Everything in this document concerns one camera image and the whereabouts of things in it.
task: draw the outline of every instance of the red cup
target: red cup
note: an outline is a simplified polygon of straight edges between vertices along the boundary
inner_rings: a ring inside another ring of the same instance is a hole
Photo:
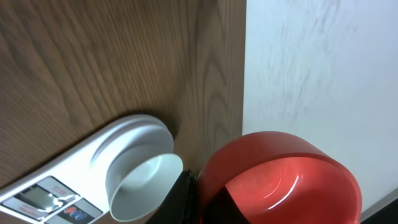
[[[291,134],[252,133],[216,152],[198,178],[200,213],[224,186],[253,224],[359,223],[352,173]]]

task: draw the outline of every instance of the brown wooden surface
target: brown wooden surface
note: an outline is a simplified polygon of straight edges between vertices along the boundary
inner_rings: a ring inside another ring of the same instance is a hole
[[[134,113],[197,173],[241,135],[245,20],[245,1],[1,0],[0,187]]]

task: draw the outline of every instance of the white digital scale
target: white digital scale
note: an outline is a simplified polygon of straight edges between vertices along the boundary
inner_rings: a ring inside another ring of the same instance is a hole
[[[155,210],[180,175],[167,127],[149,115],[119,119],[0,190],[0,210],[29,223],[119,222]]]

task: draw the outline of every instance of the white cup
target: white cup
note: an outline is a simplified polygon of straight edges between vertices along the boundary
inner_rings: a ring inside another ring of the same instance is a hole
[[[163,202],[178,179],[181,158],[159,145],[145,144],[123,151],[106,175],[112,217],[119,222],[138,220]]]

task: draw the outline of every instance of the wood grain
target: wood grain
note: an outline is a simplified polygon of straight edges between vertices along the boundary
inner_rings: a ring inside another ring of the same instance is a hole
[[[245,18],[245,1],[1,0],[0,187],[134,113],[197,173],[241,135]]]

